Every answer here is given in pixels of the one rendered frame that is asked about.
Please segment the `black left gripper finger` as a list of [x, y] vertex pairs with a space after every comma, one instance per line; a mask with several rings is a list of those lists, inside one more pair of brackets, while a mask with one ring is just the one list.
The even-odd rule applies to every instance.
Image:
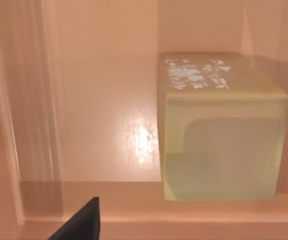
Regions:
[[100, 198], [93, 197], [48, 240], [100, 240]]

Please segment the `shallow salmon-coloured box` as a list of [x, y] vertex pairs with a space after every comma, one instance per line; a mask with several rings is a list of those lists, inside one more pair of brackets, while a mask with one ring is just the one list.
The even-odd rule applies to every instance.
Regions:
[[288, 97], [288, 0], [0, 0], [0, 120], [21, 237], [99, 197], [101, 240], [288, 240], [288, 108], [267, 200], [167, 200], [161, 54], [237, 53]]

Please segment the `pale yellow rounded block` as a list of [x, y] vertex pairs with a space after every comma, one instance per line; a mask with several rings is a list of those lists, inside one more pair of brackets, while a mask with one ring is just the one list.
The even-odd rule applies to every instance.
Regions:
[[262, 201], [277, 191], [288, 96], [238, 53], [164, 53], [157, 62], [164, 198]]

